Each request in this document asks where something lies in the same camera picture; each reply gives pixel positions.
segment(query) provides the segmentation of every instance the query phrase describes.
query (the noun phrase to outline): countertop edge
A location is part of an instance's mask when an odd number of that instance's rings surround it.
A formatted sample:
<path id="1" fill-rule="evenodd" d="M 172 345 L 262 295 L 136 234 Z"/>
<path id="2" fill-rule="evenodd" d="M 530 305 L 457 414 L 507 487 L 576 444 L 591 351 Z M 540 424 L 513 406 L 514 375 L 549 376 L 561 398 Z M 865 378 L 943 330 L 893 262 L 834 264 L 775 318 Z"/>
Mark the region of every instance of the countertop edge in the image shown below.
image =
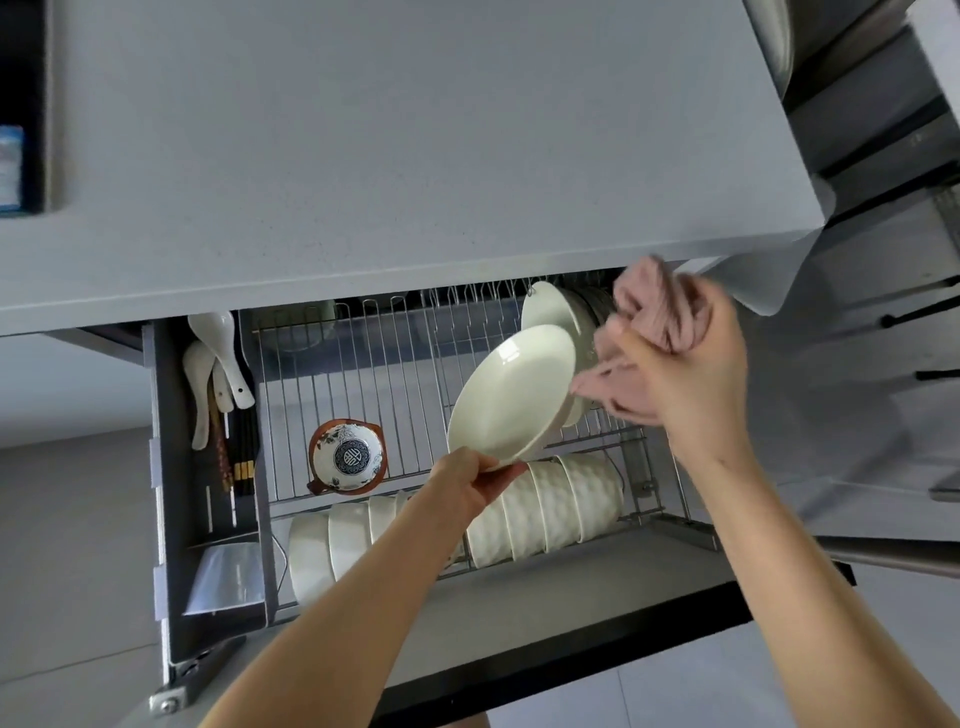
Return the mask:
<path id="1" fill-rule="evenodd" d="M 600 251 L 544 252 L 348 275 L 248 281 L 209 288 L 13 305 L 0 308 L 0 336 L 146 321 L 210 310 L 303 303 L 433 286 L 615 268 L 629 265 L 642 255 L 661 255 L 667 260 L 686 260 L 703 255 L 735 255 L 788 245 L 814 230 L 817 229 L 740 238 L 651 243 Z"/>

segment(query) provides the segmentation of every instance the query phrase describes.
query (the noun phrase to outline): ceramic spoon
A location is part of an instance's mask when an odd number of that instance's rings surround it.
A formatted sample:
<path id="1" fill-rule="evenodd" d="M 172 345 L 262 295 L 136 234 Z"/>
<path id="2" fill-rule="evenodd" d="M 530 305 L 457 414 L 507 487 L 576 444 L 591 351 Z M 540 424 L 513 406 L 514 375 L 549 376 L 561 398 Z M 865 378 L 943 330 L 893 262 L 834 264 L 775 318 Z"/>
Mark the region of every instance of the ceramic spoon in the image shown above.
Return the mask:
<path id="1" fill-rule="evenodd" d="M 233 314 L 229 311 L 195 313 L 187 316 L 187 322 L 197 334 L 197 338 L 209 346 L 220 359 L 237 406 L 240 409 L 253 407 L 253 392 L 250 391 L 233 352 Z"/>
<path id="2" fill-rule="evenodd" d="M 193 399 L 197 404 L 197 424 L 193 429 L 193 449 L 204 449 L 210 436 L 210 408 L 206 394 L 206 384 L 210 381 L 213 371 L 213 362 L 216 360 L 213 352 L 204 342 L 195 341 L 183 353 L 183 371 L 186 380 L 190 382 Z"/>
<path id="3" fill-rule="evenodd" d="M 230 383 L 224 372 L 224 365 L 220 359 L 213 362 L 213 397 L 217 401 L 217 409 L 225 415 L 233 411 L 233 396 L 230 394 Z"/>

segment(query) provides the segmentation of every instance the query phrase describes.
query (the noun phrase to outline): wire rack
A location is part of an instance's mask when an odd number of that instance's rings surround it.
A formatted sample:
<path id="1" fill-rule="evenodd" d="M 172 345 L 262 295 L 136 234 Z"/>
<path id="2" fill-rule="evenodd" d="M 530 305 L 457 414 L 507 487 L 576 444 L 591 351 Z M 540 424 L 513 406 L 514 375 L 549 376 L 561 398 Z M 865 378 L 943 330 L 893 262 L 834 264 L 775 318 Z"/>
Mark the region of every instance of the wire rack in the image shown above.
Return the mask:
<path id="1" fill-rule="evenodd" d="M 568 288 L 604 285 L 605 272 L 550 277 Z M 308 446 L 328 420 L 376 423 L 387 445 L 387 475 L 377 495 L 418 489 L 447 453 L 453 405 L 483 358 L 520 327 L 520 310 L 539 279 L 502 280 L 405 294 L 311 303 L 241 314 L 241 340 L 258 389 L 263 471 L 275 543 L 277 619 L 296 600 L 287 578 L 286 543 L 297 513 L 348 498 L 314 496 Z M 558 429 L 541 457 L 598 452 L 623 479 L 625 527 L 663 510 L 642 428 L 595 408 Z M 649 506 L 641 507 L 641 501 Z M 464 555 L 443 577 L 473 570 Z"/>

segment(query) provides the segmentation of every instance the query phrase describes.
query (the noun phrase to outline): cabinet drawer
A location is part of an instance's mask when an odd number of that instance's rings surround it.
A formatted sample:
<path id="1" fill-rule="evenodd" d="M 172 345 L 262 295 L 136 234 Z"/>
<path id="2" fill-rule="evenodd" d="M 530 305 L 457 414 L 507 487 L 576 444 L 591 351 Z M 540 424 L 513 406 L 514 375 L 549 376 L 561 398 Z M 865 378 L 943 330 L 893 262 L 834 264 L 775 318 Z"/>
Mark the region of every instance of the cabinet drawer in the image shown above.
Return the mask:
<path id="1" fill-rule="evenodd" d="M 617 273 L 554 280 L 609 290 Z M 319 425 L 340 418 L 380 425 L 389 470 L 378 495 L 422 485 L 446 453 L 445 429 L 460 390 L 482 358 L 519 329 L 532 282 L 236 312 L 262 444 L 249 496 L 224 493 L 212 449 L 190 448 L 192 396 L 180 365 L 192 340 L 185 320 L 146 327 L 163 561 L 157 615 L 171 667 L 299 613 L 286 563 L 291 519 L 349 499 L 314 496 L 306 487 L 308 443 Z M 674 512 L 682 516 L 683 531 L 690 517 L 680 472 L 662 435 L 597 408 L 558 433 L 542 456 L 569 451 L 602 453 L 620 473 L 626 507 L 616 531 L 480 570 L 465 544 L 404 645 L 377 714 L 381 724 L 465 716 L 521 697 L 516 690 L 553 687 L 749 618 L 714 540 L 706 538 L 708 548 L 698 548 L 650 527 Z M 696 541 L 698 533 L 689 533 Z M 184 616 L 204 548 L 235 541 L 259 544 L 265 601 Z M 701 618 L 698 611 L 710 615 Z M 182 665 L 171 675 L 182 676 Z M 518 676 L 523 679 L 516 682 Z M 508 677 L 514 692 L 503 691 Z"/>

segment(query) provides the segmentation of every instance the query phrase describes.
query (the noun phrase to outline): pink cloth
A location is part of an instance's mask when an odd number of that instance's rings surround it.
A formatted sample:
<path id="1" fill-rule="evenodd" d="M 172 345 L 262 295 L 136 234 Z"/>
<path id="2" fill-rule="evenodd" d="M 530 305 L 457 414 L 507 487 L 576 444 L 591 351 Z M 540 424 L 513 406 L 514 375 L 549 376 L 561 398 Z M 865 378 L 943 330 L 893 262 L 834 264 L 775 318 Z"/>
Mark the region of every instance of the pink cloth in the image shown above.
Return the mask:
<path id="1" fill-rule="evenodd" d="M 703 341 L 710 307 L 687 276 L 674 276 L 655 257 L 644 257 L 613 284 L 617 312 L 631 328 L 669 353 L 688 352 Z M 570 392 L 601 402 L 615 417 L 659 425 L 647 383 L 636 364 L 613 342 L 606 325 L 593 336 L 600 363 L 581 372 Z"/>

